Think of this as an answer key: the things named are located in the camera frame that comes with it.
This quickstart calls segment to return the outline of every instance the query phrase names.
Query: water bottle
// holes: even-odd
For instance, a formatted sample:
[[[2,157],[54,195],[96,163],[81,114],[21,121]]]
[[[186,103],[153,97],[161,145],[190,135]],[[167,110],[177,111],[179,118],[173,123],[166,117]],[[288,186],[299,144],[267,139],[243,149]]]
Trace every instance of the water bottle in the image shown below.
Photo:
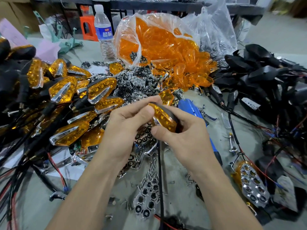
[[[115,54],[111,23],[104,14],[102,5],[94,5],[94,8],[96,11],[94,26],[100,42],[102,60],[104,62],[112,61],[115,59]]]

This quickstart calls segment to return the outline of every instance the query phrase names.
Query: person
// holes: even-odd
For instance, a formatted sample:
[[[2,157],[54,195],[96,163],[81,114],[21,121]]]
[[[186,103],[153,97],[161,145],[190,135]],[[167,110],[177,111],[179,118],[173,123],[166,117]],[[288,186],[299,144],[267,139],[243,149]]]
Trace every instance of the person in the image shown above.
[[[111,112],[98,151],[46,230],[102,229],[111,189],[128,161],[137,130],[153,118],[154,110],[148,106],[150,102],[162,104],[159,96],[152,96]],[[169,144],[197,182],[213,229],[263,229],[215,158],[204,120],[178,108],[165,107],[181,121],[183,132],[172,133],[155,126],[151,133]]]

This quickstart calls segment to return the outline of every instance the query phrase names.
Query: clear plastic bag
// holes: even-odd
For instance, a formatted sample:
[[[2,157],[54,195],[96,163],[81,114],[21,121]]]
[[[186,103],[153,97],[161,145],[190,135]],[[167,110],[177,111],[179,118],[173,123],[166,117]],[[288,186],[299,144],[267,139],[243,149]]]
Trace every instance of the clear plastic bag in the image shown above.
[[[201,14],[189,14],[182,19],[194,34],[200,36],[200,51],[210,53],[219,65],[224,55],[237,49],[237,40],[225,0],[216,0],[209,7],[202,7]]]
[[[121,20],[114,35],[114,45],[117,57],[132,69],[152,60],[184,58],[185,49],[193,47],[198,51],[200,36],[177,16],[136,13]]]

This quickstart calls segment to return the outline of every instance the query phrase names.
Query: forearm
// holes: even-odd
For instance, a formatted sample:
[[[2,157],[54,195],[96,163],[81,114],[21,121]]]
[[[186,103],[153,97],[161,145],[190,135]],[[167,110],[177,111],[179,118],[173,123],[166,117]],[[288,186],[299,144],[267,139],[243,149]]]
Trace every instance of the forearm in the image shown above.
[[[99,152],[89,163],[46,230],[101,230],[110,191],[118,174],[114,162]]]
[[[237,230],[249,226],[263,229],[240,195],[232,187],[218,162],[210,163],[195,180],[200,187],[213,229]]]

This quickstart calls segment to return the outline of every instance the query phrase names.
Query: blue power tool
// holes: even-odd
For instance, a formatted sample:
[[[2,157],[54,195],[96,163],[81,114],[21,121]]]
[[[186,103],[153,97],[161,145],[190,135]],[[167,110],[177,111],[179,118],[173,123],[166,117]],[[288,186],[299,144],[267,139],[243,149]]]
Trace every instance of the blue power tool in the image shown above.
[[[199,111],[199,109],[194,105],[194,103],[190,99],[185,99],[182,96],[182,93],[180,92],[180,90],[177,91],[177,92],[175,91],[174,95],[179,99],[179,102],[178,102],[178,108],[179,109],[181,109],[185,112],[188,112],[191,115],[194,115],[196,117],[199,117],[199,118],[205,120],[203,118],[203,116],[201,115],[201,112]],[[211,146],[213,148],[214,155],[217,158],[220,165],[222,166],[223,162],[222,162],[221,155],[220,155],[219,151],[216,149],[216,147],[214,146],[211,138],[210,138],[210,142],[211,142]]]

